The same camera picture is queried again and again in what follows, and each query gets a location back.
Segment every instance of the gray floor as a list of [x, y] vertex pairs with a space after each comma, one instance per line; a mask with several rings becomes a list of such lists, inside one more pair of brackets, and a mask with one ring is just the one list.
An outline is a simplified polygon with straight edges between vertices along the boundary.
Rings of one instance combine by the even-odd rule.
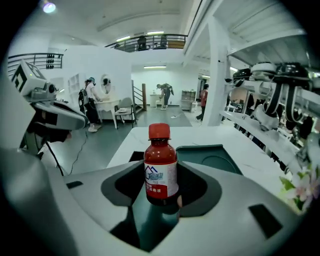
[[[179, 107], [168, 107], [166, 111], [148, 107], [147, 111], [138, 115], [137, 125], [134, 126], [148, 127], [154, 123], [167, 123], [171, 127], [192, 126]], [[103, 127], [96, 133], [90, 133], [87, 129], [72, 131], [70, 140], [63, 143], [51, 143], [52, 151], [62, 168], [67, 173], [70, 173], [72, 164], [86, 140], [78, 160], [73, 165], [72, 174], [104, 169], [132, 129], [131, 123], [125, 123], [124, 125], [119, 123], [118, 125], [119, 129], [117, 130], [113, 121], [107, 121], [103, 123]], [[50, 155], [50, 152], [46, 151], [46, 157], [50, 158], [51, 156], [48, 154]]]

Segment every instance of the bottle label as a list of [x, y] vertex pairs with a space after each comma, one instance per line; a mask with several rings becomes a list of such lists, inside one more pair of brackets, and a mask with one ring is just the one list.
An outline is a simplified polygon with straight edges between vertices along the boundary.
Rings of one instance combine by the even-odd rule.
[[166, 199], [178, 192], [177, 162], [170, 164], [144, 163], [146, 194], [156, 199]]

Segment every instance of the red bottle cap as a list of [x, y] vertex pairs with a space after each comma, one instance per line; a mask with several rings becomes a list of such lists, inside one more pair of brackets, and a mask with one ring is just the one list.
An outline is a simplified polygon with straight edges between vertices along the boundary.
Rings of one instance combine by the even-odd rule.
[[170, 126], [162, 122], [150, 124], [149, 139], [170, 139]]

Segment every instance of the backpack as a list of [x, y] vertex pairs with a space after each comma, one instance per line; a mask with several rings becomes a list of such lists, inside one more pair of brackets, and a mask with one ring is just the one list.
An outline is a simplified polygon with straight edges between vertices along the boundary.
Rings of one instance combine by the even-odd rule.
[[81, 89], [79, 92], [79, 107], [80, 107], [80, 109], [84, 108], [87, 103], [89, 103], [87, 91], [85, 89]]

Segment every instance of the pink flower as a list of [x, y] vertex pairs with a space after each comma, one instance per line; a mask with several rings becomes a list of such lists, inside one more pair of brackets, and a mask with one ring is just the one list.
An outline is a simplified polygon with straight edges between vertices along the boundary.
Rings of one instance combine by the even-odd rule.
[[299, 197], [301, 202], [307, 200], [308, 196], [311, 195], [310, 192], [310, 176], [305, 175], [302, 179], [300, 179], [299, 175], [294, 174], [292, 176], [292, 184], [295, 188], [291, 188], [286, 192], [286, 197], [288, 199], [294, 199]]

